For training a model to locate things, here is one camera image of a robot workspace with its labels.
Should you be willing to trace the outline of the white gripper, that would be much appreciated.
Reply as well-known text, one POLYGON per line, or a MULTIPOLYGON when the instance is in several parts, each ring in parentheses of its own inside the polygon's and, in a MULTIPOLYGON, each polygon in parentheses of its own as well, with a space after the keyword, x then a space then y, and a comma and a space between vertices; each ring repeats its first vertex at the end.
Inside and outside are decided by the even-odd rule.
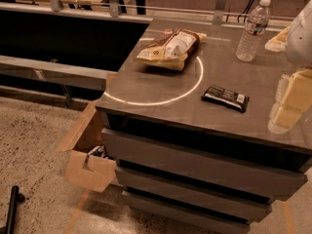
POLYGON ((312 105, 312 70, 300 69, 291 76, 283 74, 275 96, 278 104, 271 111, 271 122, 285 129, 292 128, 312 105))

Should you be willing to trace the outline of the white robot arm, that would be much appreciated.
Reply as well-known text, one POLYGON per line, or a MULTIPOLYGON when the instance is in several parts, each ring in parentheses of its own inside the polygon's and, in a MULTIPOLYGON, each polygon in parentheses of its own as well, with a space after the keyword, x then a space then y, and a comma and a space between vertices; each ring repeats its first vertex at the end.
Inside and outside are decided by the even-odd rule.
POLYGON ((279 81, 268 129, 284 134, 312 105, 312 1, 293 20, 286 41, 287 60, 300 70, 279 81))

